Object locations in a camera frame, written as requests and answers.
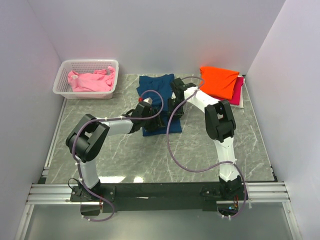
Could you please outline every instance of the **pink towel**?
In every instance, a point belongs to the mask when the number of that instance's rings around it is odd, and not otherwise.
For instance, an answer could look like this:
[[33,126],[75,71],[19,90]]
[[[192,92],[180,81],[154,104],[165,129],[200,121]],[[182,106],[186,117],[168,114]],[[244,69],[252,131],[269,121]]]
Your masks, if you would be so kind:
[[68,83],[74,92],[109,92],[115,81],[116,70],[108,66],[107,70],[95,70],[94,73],[79,74],[75,71],[68,73]]
[[[240,104],[240,97],[241,97],[241,88],[242,85],[244,84],[244,77],[243,76],[238,76],[236,78],[235,84],[234,84],[234,88],[233,88],[233,95],[232,95],[232,99],[229,100],[229,103],[232,105],[239,105]],[[221,97],[214,97],[215,99],[219,99],[219,100],[223,100],[223,98]]]

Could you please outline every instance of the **white plastic basket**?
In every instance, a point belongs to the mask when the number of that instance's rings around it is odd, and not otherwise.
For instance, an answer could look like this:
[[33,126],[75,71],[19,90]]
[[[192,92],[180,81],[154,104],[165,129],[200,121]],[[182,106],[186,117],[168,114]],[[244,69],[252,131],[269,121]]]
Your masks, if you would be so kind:
[[[68,84],[68,73],[75,71],[79,74],[93,73],[95,70],[107,69],[111,66],[115,69],[114,83],[111,91],[100,92],[73,92]],[[66,99],[111,99],[116,89],[119,73],[119,63],[117,60],[104,59],[76,59],[64,61],[55,77],[53,92],[60,94]]]

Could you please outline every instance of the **dark blue cloth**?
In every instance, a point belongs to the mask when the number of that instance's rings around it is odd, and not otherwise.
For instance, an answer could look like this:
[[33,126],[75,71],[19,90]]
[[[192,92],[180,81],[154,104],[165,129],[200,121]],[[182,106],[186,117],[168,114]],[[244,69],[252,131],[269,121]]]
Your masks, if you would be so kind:
[[[160,114],[161,119],[165,123],[165,127],[159,128],[153,132],[147,132],[144,128],[142,128],[142,135],[153,136],[159,134],[166,134],[167,125],[168,125],[168,99],[172,96],[172,89],[170,87],[170,83],[175,79],[173,74],[166,74],[160,77],[149,77],[149,76],[140,76],[139,77],[139,87],[136,88],[139,96],[146,90],[155,90],[157,91],[163,98],[163,110]],[[161,108],[161,99],[154,92],[147,92],[143,95],[143,98],[152,98],[152,106],[160,110]],[[169,133],[181,133],[181,124],[180,120],[173,120],[170,125]]]

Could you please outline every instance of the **folded orange shirt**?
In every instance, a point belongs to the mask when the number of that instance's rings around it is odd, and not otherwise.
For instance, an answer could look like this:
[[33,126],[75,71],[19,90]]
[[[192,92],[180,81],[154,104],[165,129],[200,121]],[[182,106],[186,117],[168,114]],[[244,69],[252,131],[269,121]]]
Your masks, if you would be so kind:
[[238,71],[231,71],[214,66],[200,67],[204,85],[200,88],[204,93],[222,99],[231,100],[234,94]]

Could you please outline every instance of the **marble tabletop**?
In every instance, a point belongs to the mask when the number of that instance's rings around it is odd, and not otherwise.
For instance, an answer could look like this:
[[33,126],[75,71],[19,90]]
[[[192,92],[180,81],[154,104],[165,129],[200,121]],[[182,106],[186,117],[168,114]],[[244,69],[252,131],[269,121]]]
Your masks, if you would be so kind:
[[[158,77],[161,74],[148,74]],[[186,77],[176,74],[175,77]],[[196,78],[185,83],[198,83]],[[54,140],[46,184],[66,184],[78,173],[65,140],[85,114],[95,117],[118,117],[135,108],[139,75],[120,75],[112,99],[69,99],[66,101],[60,127]],[[236,122],[234,154],[246,181],[274,181],[273,171],[256,121],[254,110],[243,87],[244,108],[233,107]],[[180,119],[182,133],[170,134],[170,145],[178,161],[189,169],[202,169],[218,162],[217,150],[205,129],[205,116],[187,103]],[[191,173],[181,169],[171,159],[166,136],[142,136],[142,130],[133,134],[118,134],[106,138],[96,158],[97,173],[102,182],[206,182],[218,181],[219,169]]]

